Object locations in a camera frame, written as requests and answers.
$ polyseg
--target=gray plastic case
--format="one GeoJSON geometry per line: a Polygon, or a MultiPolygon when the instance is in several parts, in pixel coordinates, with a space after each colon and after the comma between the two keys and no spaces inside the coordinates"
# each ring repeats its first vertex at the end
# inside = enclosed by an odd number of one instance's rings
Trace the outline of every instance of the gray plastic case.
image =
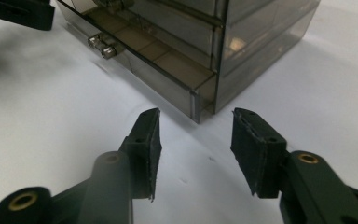
{"type": "Polygon", "coordinates": [[[320,0],[57,0],[88,37],[196,122],[214,114],[302,38],[320,0]]]}

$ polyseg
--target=white background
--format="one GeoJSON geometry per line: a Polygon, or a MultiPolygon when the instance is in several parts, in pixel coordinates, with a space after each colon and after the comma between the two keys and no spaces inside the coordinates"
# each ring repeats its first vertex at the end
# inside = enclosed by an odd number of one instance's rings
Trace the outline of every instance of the white background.
{"type": "Polygon", "coordinates": [[[358,188],[358,0],[323,0],[304,39],[201,125],[66,30],[0,21],[0,200],[30,186],[53,195],[117,150],[144,110],[161,109],[157,197],[136,224],[282,223],[278,199],[252,197],[231,153],[235,107],[254,110],[295,149],[324,157],[358,188]]]}

